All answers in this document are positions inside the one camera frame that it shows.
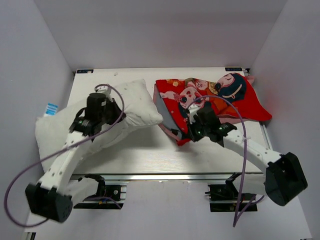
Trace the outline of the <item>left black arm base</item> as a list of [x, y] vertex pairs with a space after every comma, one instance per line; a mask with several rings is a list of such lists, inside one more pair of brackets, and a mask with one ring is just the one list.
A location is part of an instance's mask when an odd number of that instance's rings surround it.
[[74, 209], [120, 210], [123, 207], [127, 194], [126, 184], [105, 181], [97, 174], [87, 174], [80, 177], [78, 182], [84, 179], [98, 182], [97, 192], [74, 205]]

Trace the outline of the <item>white pillow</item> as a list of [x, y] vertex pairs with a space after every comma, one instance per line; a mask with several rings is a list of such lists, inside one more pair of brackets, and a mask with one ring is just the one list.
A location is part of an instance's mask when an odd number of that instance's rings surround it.
[[[144, 79], [121, 83], [114, 87], [110, 99], [114, 102], [112, 109], [102, 106], [101, 110], [90, 109], [93, 122], [102, 122], [101, 135], [96, 137], [85, 152], [83, 160], [108, 148], [139, 129], [162, 123], [163, 117], [149, 94]], [[40, 158], [45, 158], [65, 146], [69, 129], [79, 111], [87, 106], [84, 98], [52, 116], [39, 117], [35, 122], [35, 138]]]

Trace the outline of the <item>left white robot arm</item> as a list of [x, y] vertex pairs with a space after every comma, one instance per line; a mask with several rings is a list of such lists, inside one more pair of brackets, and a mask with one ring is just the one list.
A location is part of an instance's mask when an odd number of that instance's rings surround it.
[[100, 175], [87, 174], [72, 184], [69, 181], [95, 138], [105, 133], [103, 126], [110, 130], [124, 118], [123, 108], [107, 91], [89, 94], [86, 107], [77, 112], [69, 127], [63, 149], [53, 154], [53, 163], [37, 183], [25, 189], [33, 214], [63, 223], [75, 205], [105, 197], [105, 181]]

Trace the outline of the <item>red cartoon print pillowcase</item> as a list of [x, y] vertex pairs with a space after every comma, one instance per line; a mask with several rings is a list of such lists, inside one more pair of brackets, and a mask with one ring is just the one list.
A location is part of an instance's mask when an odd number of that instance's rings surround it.
[[227, 73], [217, 81], [198, 78], [158, 79], [154, 85], [153, 102], [163, 117], [160, 128], [172, 139], [171, 129], [180, 130], [178, 146], [190, 142], [186, 108], [195, 101], [210, 104], [221, 123], [240, 123], [240, 119], [265, 122], [272, 115], [261, 105], [252, 86], [254, 76]]

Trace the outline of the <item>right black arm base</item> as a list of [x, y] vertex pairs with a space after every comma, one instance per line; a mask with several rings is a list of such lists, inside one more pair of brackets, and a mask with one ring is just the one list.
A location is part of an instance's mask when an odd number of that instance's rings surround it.
[[[234, 180], [241, 179], [240, 173], [234, 173], [223, 184], [209, 184], [208, 191], [204, 193], [209, 200], [210, 211], [214, 213], [230, 213], [236, 211], [239, 192], [231, 185]], [[256, 196], [251, 193], [242, 193], [240, 197], [239, 212], [252, 200], [245, 212], [257, 212]]]

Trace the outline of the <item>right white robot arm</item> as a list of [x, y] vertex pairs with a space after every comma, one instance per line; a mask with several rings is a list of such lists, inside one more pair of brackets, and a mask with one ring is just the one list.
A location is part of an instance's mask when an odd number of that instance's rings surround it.
[[308, 187], [298, 157], [267, 149], [244, 136], [244, 131], [229, 122], [221, 123], [209, 106], [200, 108], [195, 104], [186, 110], [186, 125], [193, 142], [209, 138], [223, 148], [231, 150], [249, 161], [261, 175], [243, 176], [235, 173], [225, 181], [226, 195], [236, 200], [243, 193], [268, 196], [279, 206], [285, 206]]

